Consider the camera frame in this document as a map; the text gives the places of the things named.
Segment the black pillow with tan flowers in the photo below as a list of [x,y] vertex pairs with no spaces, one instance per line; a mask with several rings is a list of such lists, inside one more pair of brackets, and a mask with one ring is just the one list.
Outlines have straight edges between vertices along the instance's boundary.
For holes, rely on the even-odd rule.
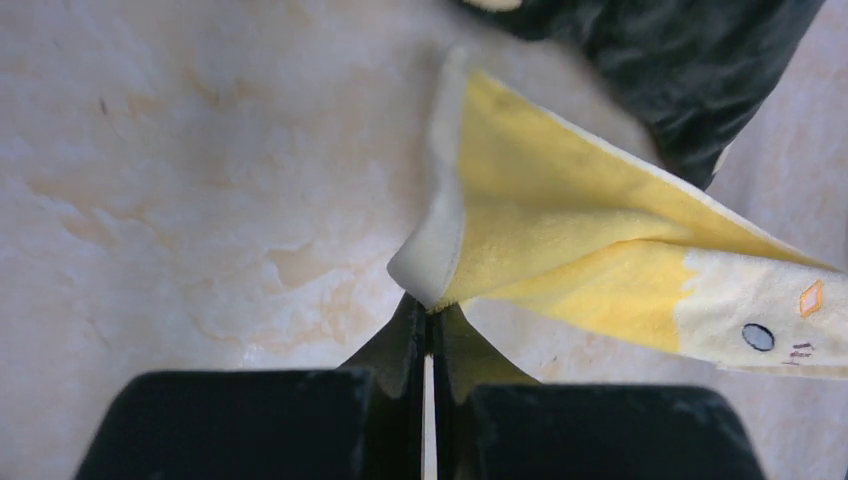
[[467,1],[525,41],[580,52],[642,122],[664,165],[707,188],[727,148],[776,87],[818,1]]

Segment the pale yellow cream towel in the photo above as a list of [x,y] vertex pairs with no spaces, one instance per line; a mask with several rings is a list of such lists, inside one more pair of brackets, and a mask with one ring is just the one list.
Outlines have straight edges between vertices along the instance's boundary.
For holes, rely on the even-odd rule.
[[723,369],[846,377],[845,272],[460,48],[445,55],[426,144],[430,202],[388,265],[425,307],[502,299]]

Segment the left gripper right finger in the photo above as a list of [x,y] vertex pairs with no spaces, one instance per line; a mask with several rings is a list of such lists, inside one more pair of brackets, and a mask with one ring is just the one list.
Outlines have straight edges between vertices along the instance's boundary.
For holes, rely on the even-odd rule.
[[431,318],[441,479],[760,479],[745,429],[696,386],[549,384],[452,306]]

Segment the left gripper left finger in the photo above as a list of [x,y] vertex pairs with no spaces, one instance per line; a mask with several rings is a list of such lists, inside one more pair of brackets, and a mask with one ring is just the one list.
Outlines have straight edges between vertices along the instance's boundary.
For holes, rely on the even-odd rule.
[[426,313],[404,296],[333,369],[156,371],[114,398],[79,479],[419,479]]

